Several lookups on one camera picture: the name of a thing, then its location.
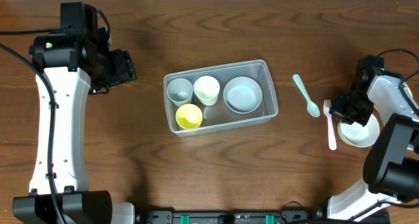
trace paper cup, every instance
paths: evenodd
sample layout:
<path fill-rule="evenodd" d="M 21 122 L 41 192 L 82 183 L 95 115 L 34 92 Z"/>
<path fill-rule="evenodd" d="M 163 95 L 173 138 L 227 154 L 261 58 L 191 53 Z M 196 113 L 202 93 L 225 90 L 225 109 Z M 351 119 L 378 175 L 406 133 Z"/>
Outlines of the paper cup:
<path fill-rule="evenodd" d="M 201 109 L 193 104 L 182 105 L 176 111 L 176 122 L 184 130 L 199 128 L 202 122 Z"/>
<path fill-rule="evenodd" d="M 192 102 L 192 92 L 192 83 L 186 79 L 173 80 L 167 89 L 169 99 L 178 107 Z"/>
<path fill-rule="evenodd" d="M 204 105 L 212 106 L 217 103 L 220 92 L 220 84 L 217 79 L 213 77 L 200 77 L 194 83 L 194 92 Z"/>

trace white cup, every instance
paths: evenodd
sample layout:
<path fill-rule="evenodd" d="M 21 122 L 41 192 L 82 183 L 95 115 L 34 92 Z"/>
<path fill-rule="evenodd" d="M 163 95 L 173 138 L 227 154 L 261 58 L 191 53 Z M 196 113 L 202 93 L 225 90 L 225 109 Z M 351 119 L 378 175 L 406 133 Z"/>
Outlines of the white cup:
<path fill-rule="evenodd" d="M 204 105 L 211 106 L 217 103 L 220 84 L 213 77 L 203 76 L 194 83 L 194 92 Z"/>
<path fill-rule="evenodd" d="M 192 83 L 186 79 L 173 80 L 167 90 L 169 99 L 178 107 L 192 102 L 192 92 Z"/>

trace plastic bin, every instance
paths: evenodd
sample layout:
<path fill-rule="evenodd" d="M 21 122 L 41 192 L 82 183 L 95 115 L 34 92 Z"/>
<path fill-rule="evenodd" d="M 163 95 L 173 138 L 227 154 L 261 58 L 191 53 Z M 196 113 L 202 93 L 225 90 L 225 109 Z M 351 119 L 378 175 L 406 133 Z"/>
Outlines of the plastic bin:
<path fill-rule="evenodd" d="M 166 93 L 170 82 L 178 78 L 188 79 L 192 84 L 202 76 L 215 77 L 220 83 L 220 93 L 217 103 L 213 106 L 203 105 L 197 96 L 193 95 L 192 103 L 197 105 L 204 116 L 201 127 L 182 130 L 176 123 L 175 114 L 178 107 L 168 98 Z M 223 97 L 225 85 L 235 77 L 249 77 L 255 80 L 262 89 L 262 103 L 253 112 L 246 114 L 237 114 L 231 111 L 226 105 Z M 170 73 L 164 77 L 164 103 L 166 104 L 166 114 L 168 117 L 170 130 L 178 136 L 192 136 L 239 128 L 242 126 L 251 126 L 268 122 L 272 117 L 278 114 L 278 103 L 272 78 L 269 74 L 268 66 L 263 60 L 252 60 L 234 64 L 218 65 L 183 71 L 179 73 Z"/>

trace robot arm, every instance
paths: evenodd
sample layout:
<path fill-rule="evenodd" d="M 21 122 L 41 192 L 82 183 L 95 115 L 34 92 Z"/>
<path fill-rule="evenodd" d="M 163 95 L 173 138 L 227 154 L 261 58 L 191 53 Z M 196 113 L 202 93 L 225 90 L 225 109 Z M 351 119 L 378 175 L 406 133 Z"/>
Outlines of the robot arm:
<path fill-rule="evenodd" d="M 343 122 L 365 125 L 375 105 L 385 127 L 365 160 L 363 179 L 329 199 L 327 217 L 361 221 L 388 202 L 419 198 L 419 162 L 405 157 L 408 146 L 418 153 L 419 118 L 401 92 L 418 107 L 407 84 L 399 88 L 401 77 L 386 71 L 382 58 L 360 60 L 355 79 L 350 94 L 340 95 L 331 113 Z"/>
<path fill-rule="evenodd" d="M 127 51 L 109 51 L 110 27 L 98 28 L 97 11 L 84 3 L 63 3 L 61 29 L 37 37 L 29 52 L 54 91 L 56 120 L 52 155 L 54 182 L 67 223 L 133 224 L 134 205 L 112 202 L 108 191 L 88 191 L 84 163 L 84 108 L 97 94 L 136 79 Z M 37 77 L 40 101 L 39 144 L 29 196 L 13 200 L 23 223 L 57 223 L 47 177 L 50 98 Z"/>

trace wooden surface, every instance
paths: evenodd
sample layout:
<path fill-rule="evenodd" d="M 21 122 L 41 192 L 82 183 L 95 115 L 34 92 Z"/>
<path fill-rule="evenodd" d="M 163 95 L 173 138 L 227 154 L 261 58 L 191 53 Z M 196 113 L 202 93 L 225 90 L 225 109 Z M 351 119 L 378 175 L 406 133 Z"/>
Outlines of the wooden surface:
<path fill-rule="evenodd" d="M 0 30 L 57 28 L 62 1 L 3 1 Z M 95 0 L 113 48 L 129 50 L 138 80 L 89 96 L 85 159 L 91 190 L 117 201 L 176 210 L 273 210 L 290 200 L 315 206 L 361 178 L 368 149 L 327 146 L 326 118 L 311 117 L 292 75 L 322 105 L 347 91 L 366 54 L 419 52 L 415 0 Z M 28 57 L 36 35 L 0 36 Z M 178 138 L 164 110 L 166 74 L 263 59 L 280 112 L 266 124 Z M 386 67 L 412 73 L 404 54 Z M 419 78 L 409 86 L 417 97 Z M 37 153 L 35 75 L 0 51 L 0 223 L 17 223 Z M 417 210 L 390 208 L 393 223 L 419 223 Z"/>

